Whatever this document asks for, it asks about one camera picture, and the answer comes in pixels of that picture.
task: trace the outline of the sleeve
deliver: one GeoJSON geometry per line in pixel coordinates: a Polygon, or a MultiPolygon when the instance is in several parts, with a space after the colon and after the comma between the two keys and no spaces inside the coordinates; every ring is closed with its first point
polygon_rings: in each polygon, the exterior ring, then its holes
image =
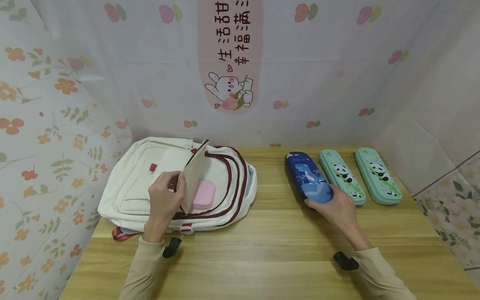
{"type": "Polygon", "coordinates": [[[378,300],[416,300],[417,298],[398,278],[378,248],[357,251],[353,258],[360,267],[356,272],[378,300]]]}
{"type": "Polygon", "coordinates": [[[127,279],[120,292],[120,300],[150,299],[152,287],[160,271],[160,260],[165,246],[163,242],[152,244],[138,239],[138,248],[133,257],[127,279]]]}

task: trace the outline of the pink banner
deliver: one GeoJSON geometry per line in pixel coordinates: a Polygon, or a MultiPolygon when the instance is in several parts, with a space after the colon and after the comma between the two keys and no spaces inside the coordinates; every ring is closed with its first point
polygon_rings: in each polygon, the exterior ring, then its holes
{"type": "Polygon", "coordinates": [[[264,8],[261,0],[197,5],[200,78],[210,105],[240,115],[258,103],[264,8]]]}

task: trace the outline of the wooden table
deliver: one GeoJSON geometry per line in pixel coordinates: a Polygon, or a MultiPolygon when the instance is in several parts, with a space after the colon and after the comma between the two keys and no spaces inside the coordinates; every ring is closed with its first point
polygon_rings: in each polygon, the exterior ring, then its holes
{"type": "MultiPolygon", "coordinates": [[[[367,191],[353,158],[357,148],[336,150],[367,191]]],[[[163,261],[154,299],[371,299],[354,273],[332,260],[336,251],[350,246],[304,205],[286,175],[287,152],[303,151],[317,160],[322,149],[239,148],[258,172],[249,213],[227,228],[171,234],[183,242],[174,257],[163,261]]],[[[479,299],[472,281],[391,173],[404,195],[400,204],[379,205],[368,197],[357,209],[373,245],[419,300],[479,299]]],[[[107,219],[100,220],[62,299],[118,298],[137,238],[115,242],[113,228],[107,219]]]]}

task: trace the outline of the white backpack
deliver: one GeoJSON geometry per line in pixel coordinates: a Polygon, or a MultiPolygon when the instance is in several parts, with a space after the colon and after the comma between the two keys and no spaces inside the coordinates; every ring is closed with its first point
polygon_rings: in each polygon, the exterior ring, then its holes
{"type": "Polygon", "coordinates": [[[185,173],[186,200],[168,229],[191,234],[196,230],[219,229],[243,218],[257,192],[256,170],[234,148],[215,148],[207,143],[208,140],[198,144],[189,139],[159,137],[134,143],[113,168],[98,212],[121,227],[123,234],[143,232],[150,214],[150,184],[164,171],[185,171],[190,165],[188,174],[185,173]],[[207,210],[188,212],[199,179],[215,184],[213,205],[207,210]]]}

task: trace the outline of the green pencil case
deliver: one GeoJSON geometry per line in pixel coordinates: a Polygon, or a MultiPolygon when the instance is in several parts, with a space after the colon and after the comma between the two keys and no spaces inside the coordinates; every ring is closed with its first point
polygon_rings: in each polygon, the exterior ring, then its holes
{"type": "Polygon", "coordinates": [[[318,161],[330,182],[347,193],[347,195],[350,195],[356,206],[365,204],[367,199],[365,192],[337,151],[332,149],[323,150],[318,155],[318,161]]]}
{"type": "Polygon", "coordinates": [[[355,160],[368,192],[375,202],[384,205],[400,202],[402,193],[375,149],[358,149],[355,151],[355,160]]]}

